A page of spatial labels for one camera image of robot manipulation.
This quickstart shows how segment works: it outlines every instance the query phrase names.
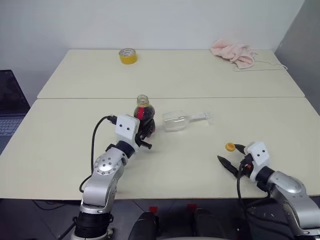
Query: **laptop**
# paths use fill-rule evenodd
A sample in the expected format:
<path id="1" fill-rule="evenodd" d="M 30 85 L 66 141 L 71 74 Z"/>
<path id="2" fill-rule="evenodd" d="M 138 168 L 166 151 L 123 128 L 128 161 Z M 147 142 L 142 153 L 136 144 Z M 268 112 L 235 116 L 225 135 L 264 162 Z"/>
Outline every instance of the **laptop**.
<path id="1" fill-rule="evenodd" d="M 0 154 L 30 109 L 11 70 L 0 70 Z"/>

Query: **gray wall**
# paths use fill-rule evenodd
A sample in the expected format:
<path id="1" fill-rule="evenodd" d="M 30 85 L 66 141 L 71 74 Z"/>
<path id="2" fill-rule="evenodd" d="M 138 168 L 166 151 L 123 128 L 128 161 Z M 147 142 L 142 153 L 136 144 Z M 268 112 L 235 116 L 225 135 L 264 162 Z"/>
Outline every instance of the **gray wall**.
<path id="1" fill-rule="evenodd" d="M 306 0 L 275 55 L 320 114 L 320 0 Z"/>

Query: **floor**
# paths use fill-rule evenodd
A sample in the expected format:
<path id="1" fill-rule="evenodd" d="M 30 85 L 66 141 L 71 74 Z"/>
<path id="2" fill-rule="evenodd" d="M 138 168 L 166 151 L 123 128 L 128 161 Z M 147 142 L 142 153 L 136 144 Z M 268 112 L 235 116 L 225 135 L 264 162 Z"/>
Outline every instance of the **floor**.
<path id="1" fill-rule="evenodd" d="M 320 206 L 320 197 L 313 200 Z M 60 206 L 60 203 L 37 201 L 42 208 L 50 209 Z M 66 204 L 55 210 L 39 209 L 29 199 L 0 199 L 0 240 L 55 240 L 72 223 L 72 218 L 79 213 L 77 202 Z M 236 199 L 153 199 L 153 200 L 116 200 L 112 208 L 114 222 L 110 225 L 115 228 L 114 240 L 126 240 L 137 218 L 149 207 L 157 207 L 160 218 L 161 236 L 182 237 L 190 234 L 188 209 L 194 207 L 205 208 L 215 214 L 221 223 L 227 239 L 237 238 L 235 218 L 238 216 L 239 207 Z M 268 206 L 259 206 L 255 214 L 260 217 L 285 221 L 280 206 L 276 203 Z M 290 231 L 272 223 L 263 224 L 290 234 Z M 265 232 L 256 227 L 251 227 L 254 240 L 267 240 L 276 238 L 285 240 L 285 237 Z"/>

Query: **tape roll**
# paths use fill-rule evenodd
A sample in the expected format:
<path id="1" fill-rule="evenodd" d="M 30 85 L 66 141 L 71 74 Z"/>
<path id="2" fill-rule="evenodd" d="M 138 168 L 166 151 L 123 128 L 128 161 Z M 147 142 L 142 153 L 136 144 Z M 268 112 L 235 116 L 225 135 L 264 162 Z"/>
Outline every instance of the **tape roll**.
<path id="1" fill-rule="evenodd" d="M 134 64 L 137 61 L 136 50 L 125 48 L 119 51 L 120 60 L 123 64 Z"/>

